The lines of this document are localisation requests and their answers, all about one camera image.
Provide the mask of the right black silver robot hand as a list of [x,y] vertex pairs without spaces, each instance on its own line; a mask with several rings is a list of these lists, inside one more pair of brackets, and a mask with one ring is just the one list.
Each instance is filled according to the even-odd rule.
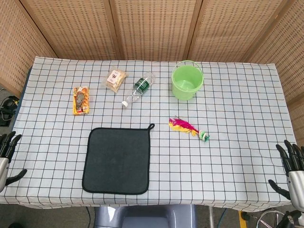
[[304,211],[304,148],[284,140],[287,151],[279,144],[276,145],[280,153],[282,164],[287,177],[288,190],[280,188],[273,180],[268,183],[278,194],[291,201],[295,209]]

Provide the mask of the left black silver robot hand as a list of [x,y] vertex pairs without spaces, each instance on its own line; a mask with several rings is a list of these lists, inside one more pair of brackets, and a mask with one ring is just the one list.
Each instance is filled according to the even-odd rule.
[[16,145],[22,135],[15,136],[16,132],[12,131],[9,134],[0,136],[0,191],[2,192],[5,186],[19,181],[27,173],[27,169],[23,169],[18,175],[8,177],[10,163],[15,152]]

